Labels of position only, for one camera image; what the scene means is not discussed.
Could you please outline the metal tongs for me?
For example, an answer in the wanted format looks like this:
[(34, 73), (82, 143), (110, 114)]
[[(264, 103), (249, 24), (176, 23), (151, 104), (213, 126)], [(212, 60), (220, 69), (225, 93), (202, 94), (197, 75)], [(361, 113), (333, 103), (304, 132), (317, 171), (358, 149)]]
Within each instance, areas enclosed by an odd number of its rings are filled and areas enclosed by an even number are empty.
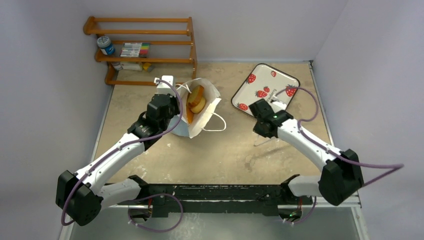
[(261, 145), (263, 145), (263, 144), (266, 144), (266, 143), (268, 143), (268, 142), (270, 142), (270, 141), (272, 141), (272, 140), (274, 140), (274, 138), (273, 137), (271, 137), (271, 138), (266, 138), (266, 137), (263, 137), (263, 136), (261, 136), (261, 135), (257, 135), (257, 137), (256, 137), (256, 139), (255, 139), (255, 141), (254, 141), (254, 143), (253, 143), (253, 146), (254, 147), (258, 147), (258, 146), (261, 146)]

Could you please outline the strawberry pattern tray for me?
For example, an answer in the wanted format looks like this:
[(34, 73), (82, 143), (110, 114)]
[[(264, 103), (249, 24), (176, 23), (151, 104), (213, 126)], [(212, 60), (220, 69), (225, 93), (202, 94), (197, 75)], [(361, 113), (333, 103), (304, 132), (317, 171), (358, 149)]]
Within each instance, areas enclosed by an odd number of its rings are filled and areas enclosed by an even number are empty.
[(268, 64), (257, 64), (243, 84), (231, 98), (232, 105), (249, 116), (253, 116), (249, 105), (258, 100), (265, 100), (270, 104), (276, 98), (289, 106), (296, 94), (300, 81)]

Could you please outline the white blue paper bag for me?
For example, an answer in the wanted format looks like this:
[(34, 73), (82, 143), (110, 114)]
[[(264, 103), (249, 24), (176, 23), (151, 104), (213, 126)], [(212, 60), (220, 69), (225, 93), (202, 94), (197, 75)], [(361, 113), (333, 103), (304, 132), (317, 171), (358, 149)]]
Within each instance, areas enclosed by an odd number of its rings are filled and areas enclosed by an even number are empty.
[(213, 129), (213, 132), (226, 130), (227, 123), (223, 117), (215, 113), (221, 101), (221, 94), (218, 89), (205, 78), (195, 78), (183, 84), (176, 85), (183, 108), (181, 115), (174, 116), (169, 123), (169, 128), (175, 126), (172, 134), (190, 139), (196, 137), (202, 131), (208, 132), (206, 125), (213, 116), (218, 117), (223, 122), (221, 129)]

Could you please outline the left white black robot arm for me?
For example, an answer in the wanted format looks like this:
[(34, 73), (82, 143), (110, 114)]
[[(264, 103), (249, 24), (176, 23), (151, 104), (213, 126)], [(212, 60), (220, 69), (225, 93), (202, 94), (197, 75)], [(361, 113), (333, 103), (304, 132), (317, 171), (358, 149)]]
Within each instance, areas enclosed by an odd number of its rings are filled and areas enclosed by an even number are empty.
[(181, 96), (156, 93), (146, 111), (128, 128), (121, 139), (87, 166), (71, 172), (65, 170), (57, 180), (55, 203), (61, 208), (63, 226), (85, 226), (101, 210), (132, 200), (146, 203), (149, 191), (137, 176), (108, 185), (107, 181), (128, 162), (152, 147), (181, 121)]

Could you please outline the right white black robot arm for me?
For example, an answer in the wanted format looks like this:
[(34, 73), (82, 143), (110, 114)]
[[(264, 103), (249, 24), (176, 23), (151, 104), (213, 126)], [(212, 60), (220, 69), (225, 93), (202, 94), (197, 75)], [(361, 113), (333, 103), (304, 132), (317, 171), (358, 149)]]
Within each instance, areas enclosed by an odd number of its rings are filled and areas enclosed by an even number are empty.
[(292, 204), (300, 197), (313, 196), (338, 206), (365, 185), (359, 157), (353, 150), (342, 151), (326, 143), (287, 111), (275, 112), (263, 99), (249, 105), (249, 110), (256, 119), (256, 134), (290, 144), (320, 170), (320, 175), (295, 174), (285, 180), (280, 191), (284, 202)]

